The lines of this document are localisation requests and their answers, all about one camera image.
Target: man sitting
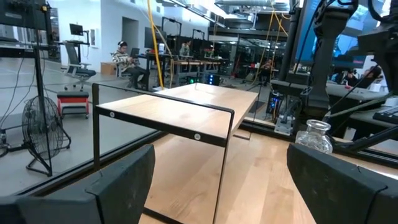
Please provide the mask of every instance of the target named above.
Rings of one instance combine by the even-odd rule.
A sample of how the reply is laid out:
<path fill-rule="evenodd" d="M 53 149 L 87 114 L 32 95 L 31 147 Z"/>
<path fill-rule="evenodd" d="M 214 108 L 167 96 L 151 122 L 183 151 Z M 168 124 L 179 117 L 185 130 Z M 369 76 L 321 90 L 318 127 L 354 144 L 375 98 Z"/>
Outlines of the man sitting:
<path fill-rule="evenodd" d="M 140 83 L 148 86 L 149 72 L 146 69 L 137 66 L 139 64 L 137 59 L 130 57 L 126 51 L 127 43 L 125 41 L 120 41 L 118 43 L 117 51 L 113 53 L 112 61 L 119 66 L 121 73 L 130 74 L 130 82 L 127 87 L 134 87 L 138 89 L 138 77 L 140 75 L 144 75 L 144 77 L 140 80 Z"/>

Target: black stand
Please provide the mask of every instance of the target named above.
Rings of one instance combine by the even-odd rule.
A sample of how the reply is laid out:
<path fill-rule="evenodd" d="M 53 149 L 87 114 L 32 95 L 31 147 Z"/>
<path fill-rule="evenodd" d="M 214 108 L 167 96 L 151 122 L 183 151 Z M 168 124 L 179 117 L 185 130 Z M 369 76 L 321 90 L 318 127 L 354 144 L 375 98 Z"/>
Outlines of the black stand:
<path fill-rule="evenodd" d="M 182 102 L 182 103 L 186 103 L 186 104 L 190 104 L 190 105 L 196 105 L 196 106 L 201 106 L 204 108 L 211 108 L 214 110 L 227 112 L 231 115 L 231 117 L 229 119 L 227 135 L 225 138 L 222 138 L 222 137 L 213 136 L 213 135 L 210 135 L 207 133 L 199 133 L 197 131 L 186 129 L 186 128 L 183 128 L 180 126 L 173 126 L 170 124 L 165 124 L 165 123 L 161 123 L 158 121 L 149 120 L 149 119 L 142 118 L 139 116 L 134 116 L 133 114 L 124 114 L 124 113 L 120 113 L 118 111 L 113 111 L 113 110 L 99 107 L 98 105 L 100 104 L 100 96 L 99 96 L 100 86 L 105 86 L 105 87 L 114 88 L 114 89 L 118 89 L 118 90 L 132 91 L 134 93 L 139 93 L 139 94 L 143 94 L 143 95 L 159 97 L 159 98 L 168 99 L 168 100 L 172 100 L 172 101 L 178 101 L 178 102 Z M 232 132 L 232 124 L 233 124 L 233 119 L 234 119 L 234 114 L 235 114 L 234 110 L 229 109 L 229 108 L 223 108 L 220 106 L 198 103 L 196 101 L 184 100 L 184 99 L 180 99 L 180 98 L 176 98 L 176 97 L 160 95 L 160 94 L 156 94 L 156 93 L 148 93 L 145 91 L 131 90 L 131 89 L 126 89 L 126 88 L 118 88 L 115 86 L 108 86 L 108 85 L 100 85 L 98 83 L 93 83 L 92 89 L 93 89 L 93 92 L 92 92 L 92 96 L 93 96 L 93 146 L 94 146 L 94 148 L 93 148 L 94 159 L 93 160 L 94 160 L 95 170 L 99 170 L 101 168 L 100 167 L 100 115 L 118 119 L 121 121 L 126 121 L 126 122 L 129 122 L 132 124 L 138 124 L 138 125 L 145 126 L 148 128 L 157 129 L 160 131 L 165 131 L 166 133 L 175 134 L 175 135 L 178 135 L 181 137 L 189 138 L 189 139 L 200 141 L 200 142 L 205 142 L 208 144 L 212 144 L 212 145 L 224 148 L 223 161 L 222 161 L 221 174 L 220 174 L 220 182 L 218 184 L 216 205 L 215 205 L 213 221 L 212 221 L 212 223 L 215 223 L 216 218 L 217 218 L 219 201 L 220 201 L 221 188 L 222 188 L 222 184 L 223 184 L 224 170 L 225 170 L 225 166 L 226 166 L 226 157 L 228 155 L 228 143 L 229 143 L 229 139 L 231 137 L 231 132 Z M 163 215 L 159 212 L 153 211 L 149 208 L 145 208 L 143 213 L 152 218 L 155 218 L 156 220 L 164 222 L 164 223 L 181 224 L 181 222 L 179 222 L 173 218 L 170 218 L 166 215 Z"/>

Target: glass bottle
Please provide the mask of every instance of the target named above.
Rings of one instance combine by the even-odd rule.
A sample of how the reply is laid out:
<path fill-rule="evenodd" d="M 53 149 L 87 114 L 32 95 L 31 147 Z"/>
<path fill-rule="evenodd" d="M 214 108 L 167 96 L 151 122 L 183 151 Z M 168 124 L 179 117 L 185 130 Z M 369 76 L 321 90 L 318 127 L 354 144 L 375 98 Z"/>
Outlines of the glass bottle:
<path fill-rule="evenodd" d="M 299 131 L 296 135 L 295 142 L 330 154 L 333 147 L 329 137 L 326 135 L 330 127 L 330 124 L 326 122 L 310 119 L 307 121 L 307 130 Z"/>

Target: wooden table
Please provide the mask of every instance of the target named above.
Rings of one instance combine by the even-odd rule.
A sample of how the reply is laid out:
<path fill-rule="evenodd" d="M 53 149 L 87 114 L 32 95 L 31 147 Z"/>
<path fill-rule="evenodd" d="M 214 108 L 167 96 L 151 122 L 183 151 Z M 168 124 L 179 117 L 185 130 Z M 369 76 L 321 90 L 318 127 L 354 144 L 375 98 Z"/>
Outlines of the wooden table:
<path fill-rule="evenodd" d="M 99 86 L 105 85 L 93 84 L 95 167 L 100 168 L 100 115 L 222 147 L 223 162 L 220 164 L 217 194 L 214 195 L 216 204 L 215 208 L 212 208 L 214 211 L 212 217 L 216 220 L 229 139 L 241 124 L 258 94 L 196 83 L 157 93 L 132 90 L 143 95 L 99 105 Z M 169 217 L 148 208 L 144 213 L 151 214 L 163 222 L 174 222 Z"/>
<path fill-rule="evenodd" d="M 156 165 L 146 206 L 182 223 L 211 223 L 222 150 L 171 134 L 154 145 Z M 259 134 L 252 134 L 250 141 L 231 138 L 217 224 L 315 223 L 287 168 L 288 145 Z M 398 170 L 332 156 L 398 179 Z M 142 215 L 140 223 L 160 222 Z"/>

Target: concrete floor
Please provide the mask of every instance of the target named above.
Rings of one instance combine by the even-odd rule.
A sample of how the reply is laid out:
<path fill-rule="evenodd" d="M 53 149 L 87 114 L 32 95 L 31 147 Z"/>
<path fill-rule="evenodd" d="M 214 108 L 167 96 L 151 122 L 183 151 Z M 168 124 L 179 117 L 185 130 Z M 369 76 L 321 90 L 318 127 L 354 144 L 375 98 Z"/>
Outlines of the concrete floor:
<path fill-rule="evenodd" d="M 0 59 L 0 117 L 6 112 L 11 97 L 15 89 L 14 100 L 12 101 L 11 109 L 14 111 L 8 116 L 3 124 L 12 126 L 12 124 L 21 123 L 21 112 L 24 109 L 25 101 L 37 96 L 37 89 L 35 85 L 34 61 L 32 59 L 24 59 L 21 70 L 19 72 L 19 79 L 17 88 L 17 71 L 21 64 L 21 59 L 2 58 Z M 60 71 L 60 64 L 55 62 L 42 62 L 44 70 L 44 84 L 45 94 L 56 102 L 56 92 L 63 91 L 63 87 L 67 84 L 73 83 L 76 80 L 65 77 Z M 155 80 L 156 74 L 151 74 L 151 85 Z M 114 76 L 97 74 L 88 80 L 90 83 L 101 83 L 109 86 L 126 86 L 127 80 L 119 80 Z M 259 86 L 252 86 L 251 84 L 240 84 L 240 81 L 226 79 L 225 85 L 232 84 L 237 89 L 249 90 L 253 92 L 259 91 Z M 85 86 L 85 91 L 91 95 L 91 87 Z M 269 87 L 261 89 L 260 101 L 267 102 Z M 109 87 L 100 87 L 99 98 L 100 103 L 110 102 L 114 100 L 123 99 L 134 96 L 134 93 L 112 89 Z M 265 119 L 265 107 L 256 115 L 257 119 Z M 93 140 L 92 140 L 92 119 L 85 119 L 82 115 L 66 116 L 63 120 L 63 127 L 65 131 L 72 138 L 72 145 L 70 149 L 62 150 L 57 156 L 52 159 L 53 170 L 55 173 L 63 172 L 75 165 L 78 165 L 93 157 Z M 101 153 L 118 147 L 126 142 L 133 141 L 143 135 L 153 131 L 152 129 L 138 126 L 136 124 L 129 124 L 115 119 L 100 118 L 101 127 Z M 7 131 L 7 141 L 9 144 L 20 144 L 23 140 L 21 128 L 10 129 Z M 353 129 L 347 132 L 347 138 L 352 137 Z M 397 149 L 395 141 L 384 142 L 388 147 Z M 32 160 L 32 156 L 28 151 L 19 151 L 9 153 L 0 158 L 0 196 L 9 195 L 20 191 L 26 187 L 45 180 L 47 177 L 42 174 L 28 171 L 25 166 Z M 36 164 L 35 168 L 43 168 L 40 164 Z"/>

